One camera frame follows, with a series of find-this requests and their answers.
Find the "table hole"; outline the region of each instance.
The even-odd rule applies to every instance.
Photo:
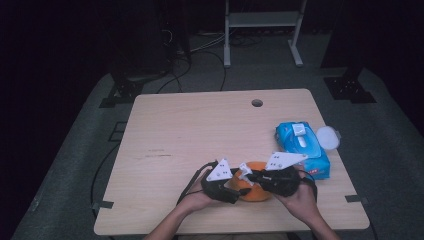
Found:
[[[264,103],[260,99],[253,99],[252,105],[254,107],[262,107],[262,105],[264,105]]]

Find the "white shelf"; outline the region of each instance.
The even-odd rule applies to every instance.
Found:
[[[296,26],[299,12],[230,13],[229,27],[280,27]]]

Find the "wet wipes package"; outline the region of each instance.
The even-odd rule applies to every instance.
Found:
[[[340,143],[333,128],[325,126],[315,134],[307,122],[284,122],[276,128],[275,137],[284,151],[308,155],[303,165],[315,179],[330,178],[325,149],[335,149]]]

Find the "blue package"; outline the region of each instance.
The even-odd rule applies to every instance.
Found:
[[[330,161],[307,122],[281,123],[276,128],[275,137],[284,151],[308,155],[303,165],[315,179],[330,177]]]

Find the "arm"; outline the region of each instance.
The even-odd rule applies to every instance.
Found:
[[[315,202],[314,193],[309,185],[301,183],[297,192],[290,197],[279,195],[275,195],[275,197],[286,206],[294,217],[304,222],[318,239],[340,239],[321,216]]]
[[[183,220],[191,213],[209,206],[214,200],[202,192],[200,177],[193,184],[190,193],[159,223],[144,239],[172,239]]]

